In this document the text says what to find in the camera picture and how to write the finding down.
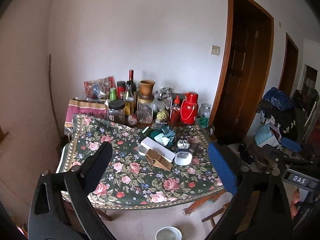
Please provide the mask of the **person's right hand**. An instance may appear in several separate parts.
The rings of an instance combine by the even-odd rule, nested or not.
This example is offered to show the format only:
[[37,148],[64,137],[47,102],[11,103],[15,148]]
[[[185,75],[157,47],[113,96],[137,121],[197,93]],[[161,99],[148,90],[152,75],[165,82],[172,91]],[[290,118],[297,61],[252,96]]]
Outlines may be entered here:
[[304,202],[308,195],[308,191],[297,188],[292,194],[292,200],[290,203],[291,218],[293,219],[298,213],[298,203]]

